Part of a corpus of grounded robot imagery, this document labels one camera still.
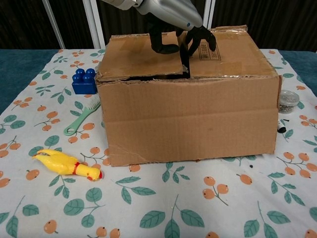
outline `rubber chicken leg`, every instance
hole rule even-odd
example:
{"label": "rubber chicken leg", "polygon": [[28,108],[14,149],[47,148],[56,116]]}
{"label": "rubber chicken leg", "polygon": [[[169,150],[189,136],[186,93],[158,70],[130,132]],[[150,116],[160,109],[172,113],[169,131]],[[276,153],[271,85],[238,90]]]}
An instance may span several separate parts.
{"label": "rubber chicken leg", "polygon": [[75,157],[56,150],[39,150],[33,158],[41,161],[49,170],[59,175],[80,175],[92,181],[103,177],[103,173],[99,169],[82,165]]}

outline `green comb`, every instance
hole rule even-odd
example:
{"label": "green comb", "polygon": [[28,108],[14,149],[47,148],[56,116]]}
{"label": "green comb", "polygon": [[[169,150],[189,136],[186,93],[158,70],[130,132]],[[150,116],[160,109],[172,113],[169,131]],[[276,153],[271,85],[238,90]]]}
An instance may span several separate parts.
{"label": "green comb", "polygon": [[100,106],[99,95],[96,94],[93,96],[90,104],[87,107],[84,107],[83,113],[68,127],[64,130],[64,135],[73,135],[76,133],[77,129],[83,123],[83,121]]}

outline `table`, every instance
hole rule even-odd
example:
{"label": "table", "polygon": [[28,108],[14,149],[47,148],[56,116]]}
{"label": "table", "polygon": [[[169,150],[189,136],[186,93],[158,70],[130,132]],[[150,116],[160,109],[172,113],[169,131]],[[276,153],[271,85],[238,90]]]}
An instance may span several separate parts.
{"label": "table", "polygon": [[[317,100],[277,50],[262,50],[300,103],[280,115],[275,155],[112,168],[99,108],[63,130],[91,95],[72,75],[104,50],[60,50],[0,116],[0,237],[316,237]],[[32,155],[51,148],[100,166],[91,182]]]}

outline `box flap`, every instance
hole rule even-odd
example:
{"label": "box flap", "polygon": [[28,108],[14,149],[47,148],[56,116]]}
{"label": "box flap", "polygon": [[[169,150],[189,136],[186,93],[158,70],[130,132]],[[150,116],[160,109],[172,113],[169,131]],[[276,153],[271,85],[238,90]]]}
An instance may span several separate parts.
{"label": "box flap", "polygon": [[205,40],[190,58],[191,77],[274,75],[276,71],[247,33],[246,26],[211,30],[217,40],[212,52]]}
{"label": "box flap", "polygon": [[[175,32],[162,34],[163,44],[178,44]],[[182,74],[179,52],[154,52],[148,34],[112,36],[97,74],[98,82],[136,76]]]}

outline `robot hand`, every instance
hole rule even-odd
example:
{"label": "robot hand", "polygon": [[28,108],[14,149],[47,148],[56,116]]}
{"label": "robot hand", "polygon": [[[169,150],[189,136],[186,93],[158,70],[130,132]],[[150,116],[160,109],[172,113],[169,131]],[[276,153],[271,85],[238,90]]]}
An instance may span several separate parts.
{"label": "robot hand", "polygon": [[149,34],[152,49],[160,54],[171,54],[179,50],[177,45],[163,45],[161,33],[165,26],[177,27],[176,34],[188,31],[186,43],[192,40],[188,51],[189,56],[199,47],[200,41],[205,39],[212,51],[216,49],[214,35],[203,26],[203,20],[190,0],[103,0],[122,10],[135,7],[149,22]]}

